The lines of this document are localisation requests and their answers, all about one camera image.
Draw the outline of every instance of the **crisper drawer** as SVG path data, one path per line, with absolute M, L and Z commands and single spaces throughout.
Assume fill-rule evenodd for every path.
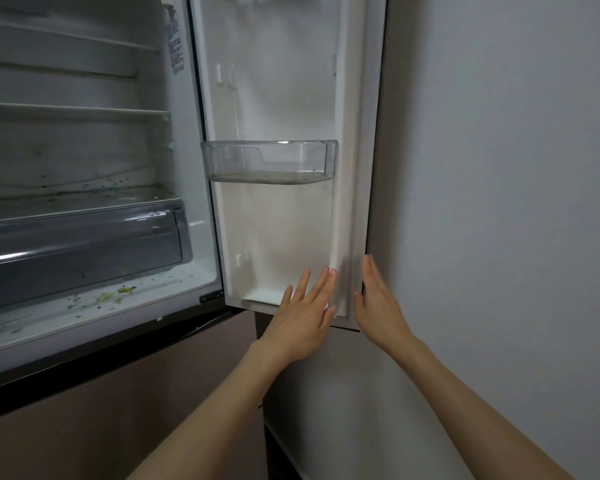
M 177 199 L 0 221 L 0 306 L 191 258 Z

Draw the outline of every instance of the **left hand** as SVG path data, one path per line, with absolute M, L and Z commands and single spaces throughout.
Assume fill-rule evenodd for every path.
M 259 339 L 261 345 L 279 358 L 282 367 L 311 355 L 322 343 L 336 316 L 335 306 L 326 310 L 325 306 L 336 284 L 337 271 L 325 267 L 318 282 L 305 295 L 309 276 L 311 270 L 307 269 L 300 277 L 293 297 L 293 286 L 287 287 L 278 313 Z

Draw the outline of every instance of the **door shelf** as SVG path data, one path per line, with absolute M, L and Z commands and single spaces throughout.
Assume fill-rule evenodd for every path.
M 303 185 L 335 176 L 336 140 L 205 141 L 201 146 L 212 182 Z

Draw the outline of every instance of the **sticker label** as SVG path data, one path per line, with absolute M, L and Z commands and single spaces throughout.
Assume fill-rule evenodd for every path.
M 184 71 L 184 56 L 182 55 L 182 39 L 180 33 L 180 23 L 176 18 L 176 10 L 167 10 L 167 34 L 169 35 L 169 57 L 171 58 L 171 71 L 173 75 L 178 75 Z

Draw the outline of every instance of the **right hand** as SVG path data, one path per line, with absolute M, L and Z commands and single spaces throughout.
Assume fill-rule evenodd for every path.
M 393 356 L 416 338 L 369 254 L 362 258 L 362 280 L 367 290 L 366 299 L 357 291 L 353 294 L 356 321 L 369 340 Z

